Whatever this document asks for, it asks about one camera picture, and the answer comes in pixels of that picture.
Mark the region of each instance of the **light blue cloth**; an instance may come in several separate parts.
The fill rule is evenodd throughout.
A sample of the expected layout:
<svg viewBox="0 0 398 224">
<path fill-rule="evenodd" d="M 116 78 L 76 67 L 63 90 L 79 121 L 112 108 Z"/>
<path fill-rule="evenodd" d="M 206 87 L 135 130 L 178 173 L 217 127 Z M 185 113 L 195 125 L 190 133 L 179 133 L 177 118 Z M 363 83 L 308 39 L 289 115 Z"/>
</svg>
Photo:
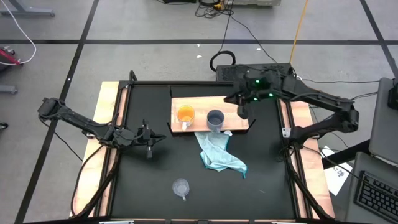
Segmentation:
<svg viewBox="0 0 398 224">
<path fill-rule="evenodd" d="M 246 178 L 248 171 L 246 164 L 226 151 L 229 135 L 214 132 L 195 132 L 195 136 L 203 150 L 200 157 L 207 169 L 220 172 L 226 168 L 231 168 L 241 172 L 243 178 Z"/>
</svg>

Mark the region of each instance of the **paper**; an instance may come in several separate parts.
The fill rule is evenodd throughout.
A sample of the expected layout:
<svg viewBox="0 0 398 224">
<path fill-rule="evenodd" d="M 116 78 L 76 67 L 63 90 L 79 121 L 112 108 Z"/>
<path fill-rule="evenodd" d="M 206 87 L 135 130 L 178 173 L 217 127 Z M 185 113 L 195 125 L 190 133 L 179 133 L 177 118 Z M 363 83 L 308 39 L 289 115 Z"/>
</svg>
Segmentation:
<svg viewBox="0 0 398 224">
<path fill-rule="evenodd" d="M 324 155 L 330 156 L 334 154 L 332 150 L 329 149 L 328 146 L 325 146 L 322 150 Z M 344 167 L 348 171 L 351 172 L 353 169 L 350 165 L 348 165 L 346 162 L 343 164 L 340 164 L 340 166 Z M 343 186 L 344 182 L 346 181 L 347 177 L 349 176 L 349 173 L 342 169 L 341 167 L 335 166 L 331 167 L 329 169 L 325 170 L 325 176 L 326 176 L 326 181 L 328 183 L 328 188 L 329 191 L 337 196 L 338 192 L 340 191 L 341 187 Z"/>
</svg>

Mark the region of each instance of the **clear plastic cup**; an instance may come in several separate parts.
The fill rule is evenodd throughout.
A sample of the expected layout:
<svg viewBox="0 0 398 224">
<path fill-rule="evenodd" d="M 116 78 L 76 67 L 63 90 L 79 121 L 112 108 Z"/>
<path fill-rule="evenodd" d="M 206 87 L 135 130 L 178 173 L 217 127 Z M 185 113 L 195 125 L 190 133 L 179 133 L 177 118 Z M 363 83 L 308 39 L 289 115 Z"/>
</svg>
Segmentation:
<svg viewBox="0 0 398 224">
<path fill-rule="evenodd" d="M 187 199 L 185 198 L 185 196 L 187 196 L 189 193 L 188 181 L 183 178 L 178 178 L 173 183 L 173 191 L 176 195 L 182 197 L 182 199 L 186 201 Z"/>
</svg>

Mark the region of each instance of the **orange cup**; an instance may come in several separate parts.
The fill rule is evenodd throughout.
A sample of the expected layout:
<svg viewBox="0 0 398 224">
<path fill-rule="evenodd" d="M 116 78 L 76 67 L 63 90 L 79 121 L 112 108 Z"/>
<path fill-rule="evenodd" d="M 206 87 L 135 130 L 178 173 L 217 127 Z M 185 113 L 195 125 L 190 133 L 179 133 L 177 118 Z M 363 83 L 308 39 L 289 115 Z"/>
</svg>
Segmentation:
<svg viewBox="0 0 398 224">
<path fill-rule="evenodd" d="M 182 131 L 187 130 L 187 127 L 189 127 L 193 123 L 194 117 L 195 110 L 193 109 L 193 107 L 185 105 L 178 109 L 177 118 L 182 125 Z"/>
</svg>

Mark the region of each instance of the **mug handle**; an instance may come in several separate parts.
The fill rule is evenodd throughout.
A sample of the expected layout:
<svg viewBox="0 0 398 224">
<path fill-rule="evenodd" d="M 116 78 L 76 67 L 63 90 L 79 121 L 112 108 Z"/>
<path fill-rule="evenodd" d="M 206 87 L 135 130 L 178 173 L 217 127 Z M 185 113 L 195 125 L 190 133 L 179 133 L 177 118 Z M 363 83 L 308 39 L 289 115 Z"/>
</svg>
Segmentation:
<svg viewBox="0 0 398 224">
<path fill-rule="evenodd" d="M 188 122 L 183 122 L 182 123 L 182 131 L 186 131 L 188 127 Z"/>
</svg>

